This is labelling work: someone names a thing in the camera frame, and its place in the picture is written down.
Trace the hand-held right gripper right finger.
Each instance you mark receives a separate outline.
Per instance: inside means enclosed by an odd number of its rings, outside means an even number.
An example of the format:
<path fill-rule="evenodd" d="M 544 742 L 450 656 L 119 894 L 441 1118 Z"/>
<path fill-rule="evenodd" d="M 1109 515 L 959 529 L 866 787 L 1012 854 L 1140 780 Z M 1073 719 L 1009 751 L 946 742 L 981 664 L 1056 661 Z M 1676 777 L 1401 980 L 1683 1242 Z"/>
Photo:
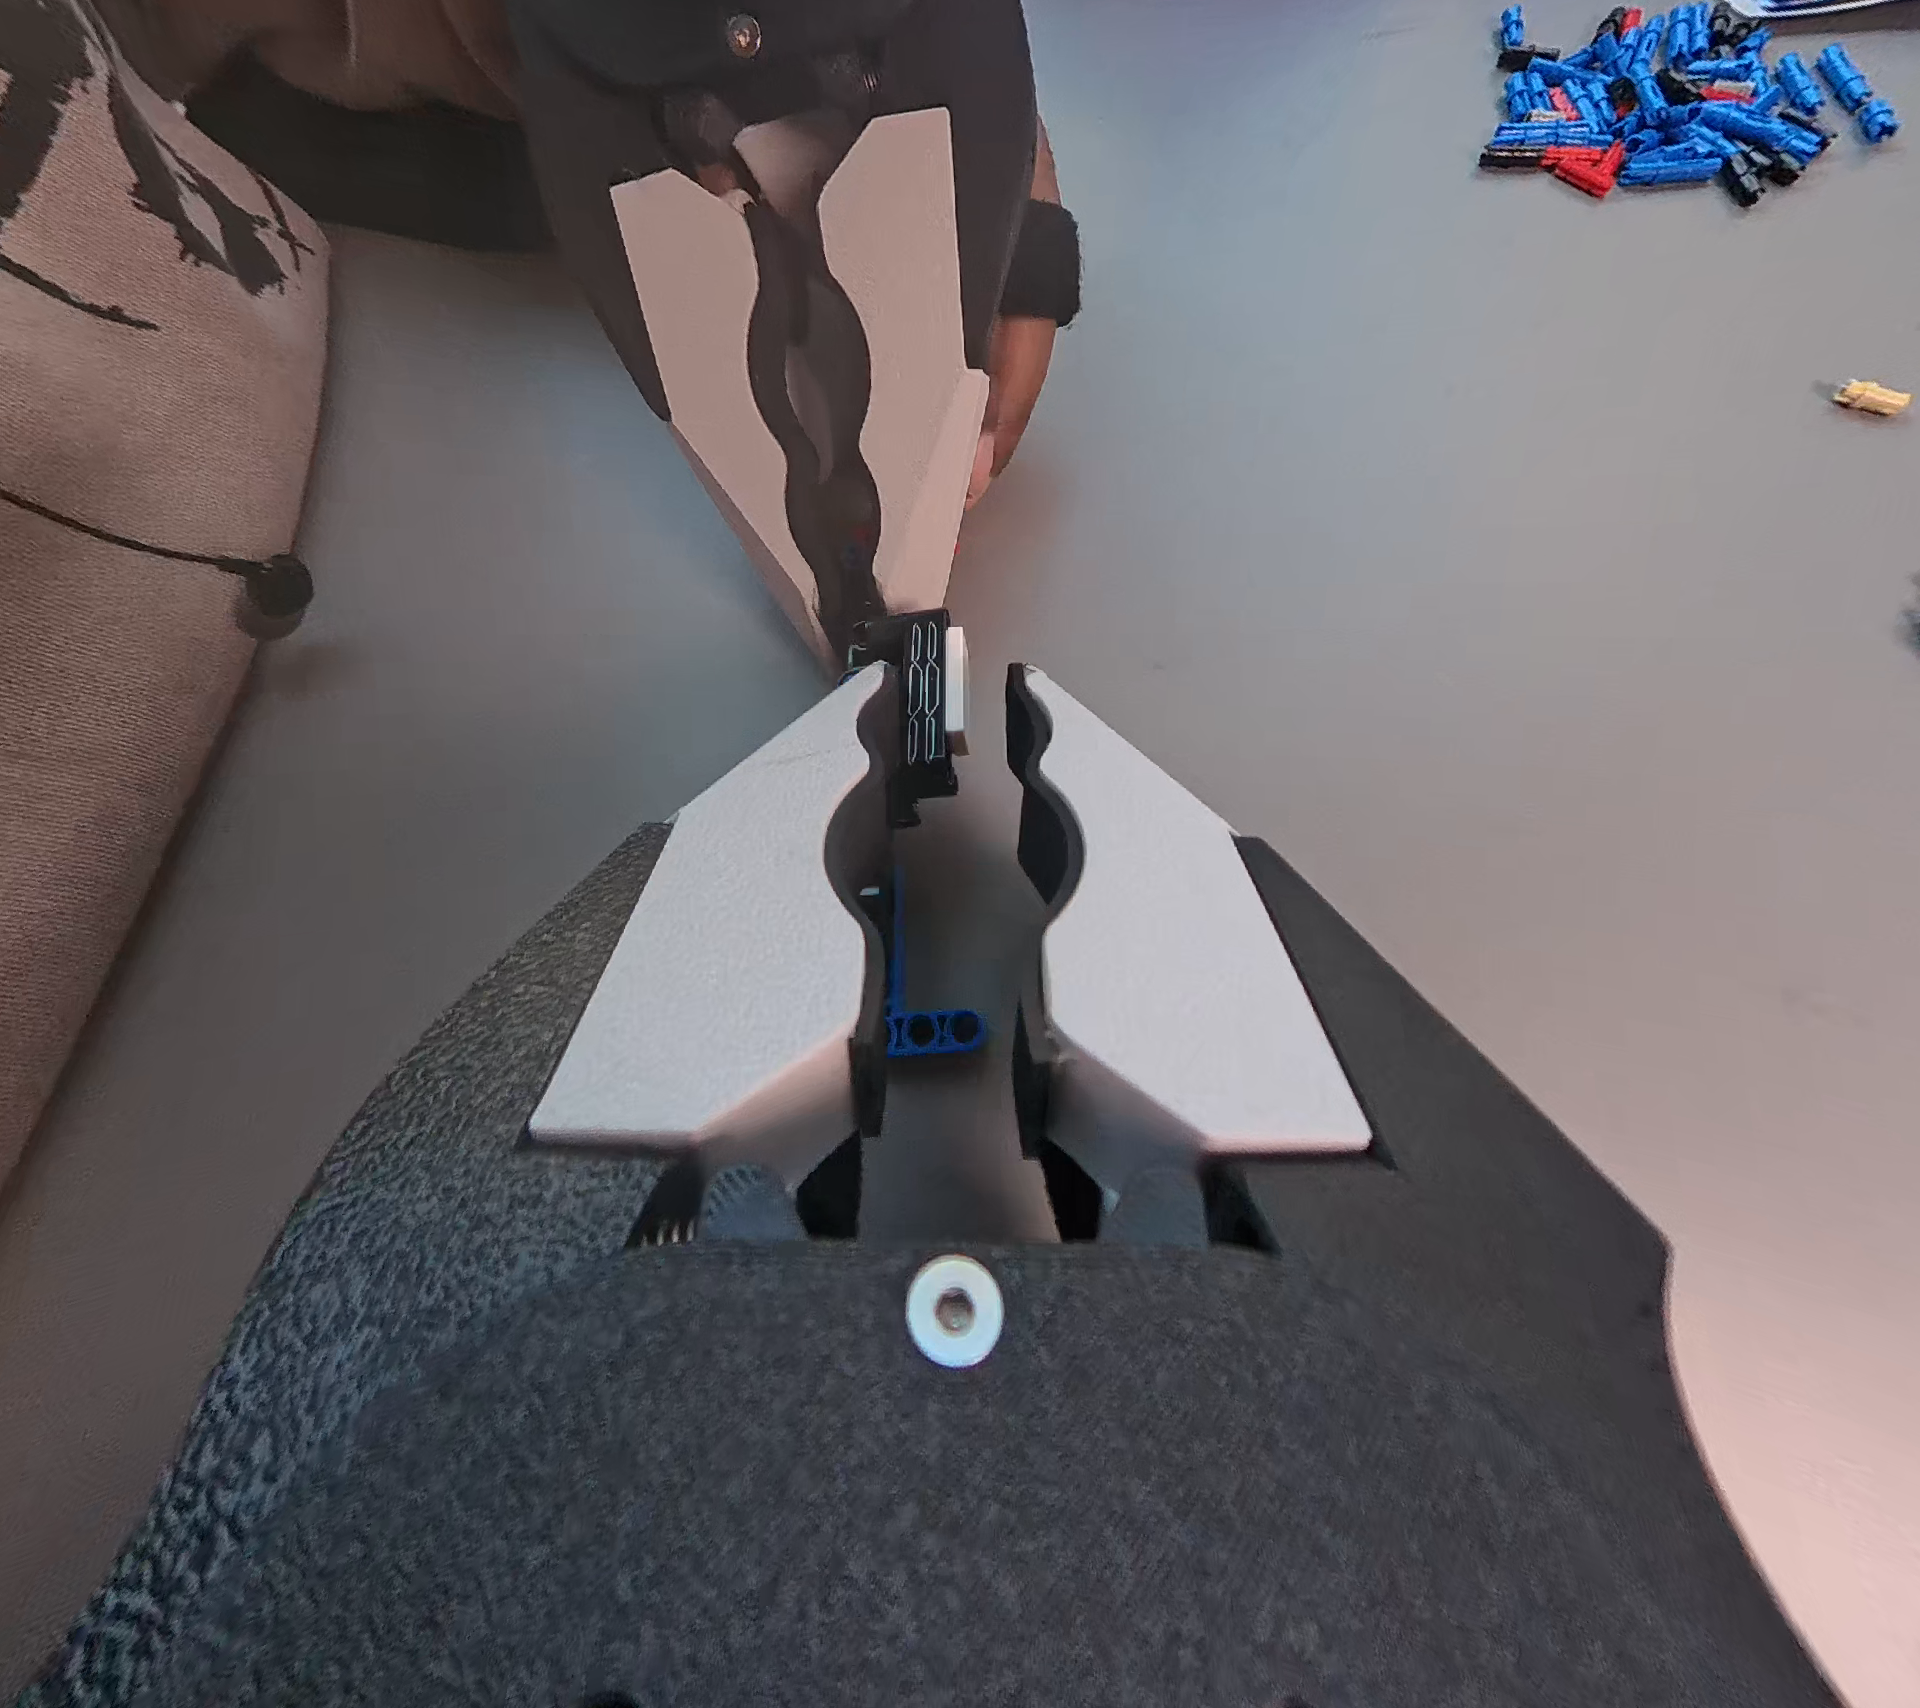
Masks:
<path fill-rule="evenodd" d="M 1020 1151 L 1113 1206 L 1144 1171 L 1364 1157 L 1376 1131 L 1232 823 L 1034 664 L 1004 681 L 1037 901 Z"/>

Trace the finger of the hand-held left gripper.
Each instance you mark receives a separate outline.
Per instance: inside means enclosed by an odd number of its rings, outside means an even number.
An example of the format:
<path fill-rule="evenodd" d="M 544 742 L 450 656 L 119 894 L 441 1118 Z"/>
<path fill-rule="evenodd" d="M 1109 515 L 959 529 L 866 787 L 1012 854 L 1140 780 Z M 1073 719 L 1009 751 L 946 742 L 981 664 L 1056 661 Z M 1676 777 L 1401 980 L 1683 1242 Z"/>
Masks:
<path fill-rule="evenodd" d="M 935 610 L 972 492 L 989 378 L 965 359 L 949 115 L 875 115 L 817 200 L 830 277 L 870 355 L 860 456 L 875 484 L 887 610 Z"/>
<path fill-rule="evenodd" d="M 811 567 L 787 526 L 786 453 L 750 372 L 760 279 L 746 205 L 675 169 L 611 184 L 607 201 L 684 458 L 779 613 L 833 673 Z"/>

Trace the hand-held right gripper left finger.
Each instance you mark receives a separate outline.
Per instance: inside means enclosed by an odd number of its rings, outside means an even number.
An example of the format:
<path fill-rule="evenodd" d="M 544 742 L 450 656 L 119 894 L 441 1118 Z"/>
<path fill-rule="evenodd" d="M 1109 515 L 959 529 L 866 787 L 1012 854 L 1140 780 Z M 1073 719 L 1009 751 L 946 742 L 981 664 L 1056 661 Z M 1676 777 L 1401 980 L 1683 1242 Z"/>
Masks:
<path fill-rule="evenodd" d="M 678 810 L 530 1118 L 540 1146 L 804 1184 L 883 1102 L 900 678 L 868 664 Z"/>

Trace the black toy beam assembly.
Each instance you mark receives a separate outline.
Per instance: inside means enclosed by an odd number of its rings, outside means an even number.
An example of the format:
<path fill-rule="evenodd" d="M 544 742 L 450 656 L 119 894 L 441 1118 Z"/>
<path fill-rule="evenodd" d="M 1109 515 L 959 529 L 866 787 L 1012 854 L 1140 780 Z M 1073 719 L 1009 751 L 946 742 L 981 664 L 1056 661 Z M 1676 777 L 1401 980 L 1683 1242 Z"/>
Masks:
<path fill-rule="evenodd" d="M 900 624 L 903 615 L 942 608 L 907 610 L 862 620 L 853 625 L 844 657 L 844 678 L 868 666 L 887 666 L 900 679 Z M 909 830 L 893 820 L 893 776 L 886 777 L 883 802 L 887 827 Z M 969 1005 L 915 1007 L 906 1002 L 906 905 L 903 877 L 896 856 L 887 856 L 882 879 L 860 891 L 860 903 L 882 937 L 883 955 L 883 1042 L 892 1060 L 926 1060 L 965 1056 L 987 1040 L 987 1019 Z"/>

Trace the small black white toy brick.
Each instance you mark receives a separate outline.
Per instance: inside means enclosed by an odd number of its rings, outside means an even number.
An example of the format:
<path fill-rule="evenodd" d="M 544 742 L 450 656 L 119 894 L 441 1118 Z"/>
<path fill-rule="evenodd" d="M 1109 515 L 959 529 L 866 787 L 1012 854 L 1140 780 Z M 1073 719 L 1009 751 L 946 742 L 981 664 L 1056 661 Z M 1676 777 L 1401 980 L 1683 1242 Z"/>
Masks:
<path fill-rule="evenodd" d="M 898 638 L 900 750 L 892 777 L 898 827 L 923 802 L 958 794 L 955 760 L 967 751 L 969 670 L 963 627 L 946 608 L 902 615 Z"/>

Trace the grey desk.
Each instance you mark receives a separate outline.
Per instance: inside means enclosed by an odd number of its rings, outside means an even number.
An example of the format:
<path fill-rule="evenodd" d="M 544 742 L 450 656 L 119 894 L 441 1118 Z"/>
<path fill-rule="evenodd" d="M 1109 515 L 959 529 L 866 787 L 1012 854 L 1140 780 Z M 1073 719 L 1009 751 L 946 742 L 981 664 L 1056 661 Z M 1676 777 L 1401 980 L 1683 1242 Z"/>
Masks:
<path fill-rule="evenodd" d="M 1916 1703 L 1916 9 L 1752 210 L 1475 169 L 1493 20 L 1023 0 L 1084 308 L 954 567 L 981 731 L 914 991 L 1034 898 L 1040 666 L 1263 838 L 1667 1235 L 1699 1441 L 1849 1703 Z M 4 1196 L 4 1699 L 109 1568 L 349 1116 L 820 692 L 547 259 L 335 232 L 266 643 Z"/>

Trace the person's left hand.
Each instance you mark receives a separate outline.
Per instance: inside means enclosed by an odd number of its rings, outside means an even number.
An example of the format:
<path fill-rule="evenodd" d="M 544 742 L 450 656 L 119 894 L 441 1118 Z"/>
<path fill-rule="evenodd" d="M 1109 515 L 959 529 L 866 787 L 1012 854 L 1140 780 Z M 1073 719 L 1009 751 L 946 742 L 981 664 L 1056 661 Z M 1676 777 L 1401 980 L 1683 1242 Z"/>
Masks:
<path fill-rule="evenodd" d="M 1012 461 L 1048 375 L 1053 338 L 1078 317 L 1084 254 L 1065 210 L 1043 122 L 1021 207 L 1020 235 L 985 346 L 987 395 L 972 458 L 965 506 L 976 506 Z"/>

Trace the pile of blue toy pins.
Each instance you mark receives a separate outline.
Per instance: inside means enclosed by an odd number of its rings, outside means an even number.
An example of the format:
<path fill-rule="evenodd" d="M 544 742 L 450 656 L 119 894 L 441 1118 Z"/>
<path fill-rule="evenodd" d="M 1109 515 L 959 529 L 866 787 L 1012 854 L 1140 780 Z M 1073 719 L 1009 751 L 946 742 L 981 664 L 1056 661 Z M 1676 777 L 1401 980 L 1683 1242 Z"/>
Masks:
<path fill-rule="evenodd" d="M 1594 201 L 1716 186 L 1753 207 L 1800 184 L 1841 123 L 1870 148 L 1904 130 L 1844 43 L 1806 57 L 1720 0 L 1618 5 L 1576 46 L 1535 39 L 1516 1 L 1492 50 L 1499 120 L 1477 169 L 1543 175 Z"/>

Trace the black sweater drawstring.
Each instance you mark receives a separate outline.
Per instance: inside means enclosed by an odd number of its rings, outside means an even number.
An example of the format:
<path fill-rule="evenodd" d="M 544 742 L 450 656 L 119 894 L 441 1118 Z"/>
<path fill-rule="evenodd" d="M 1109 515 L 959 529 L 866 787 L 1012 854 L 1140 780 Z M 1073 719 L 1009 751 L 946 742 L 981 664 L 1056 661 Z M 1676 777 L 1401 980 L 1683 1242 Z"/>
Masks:
<path fill-rule="evenodd" d="M 1 487 L 1 502 L 23 515 L 64 529 L 90 543 L 101 543 L 124 554 L 228 577 L 232 583 L 236 583 L 238 592 L 236 624 L 254 639 L 282 639 L 292 636 L 314 603 L 314 575 L 309 567 L 292 552 L 276 552 L 264 557 L 197 552 L 101 528 L 87 520 L 43 506 L 34 498 L 18 494 L 10 487 Z"/>

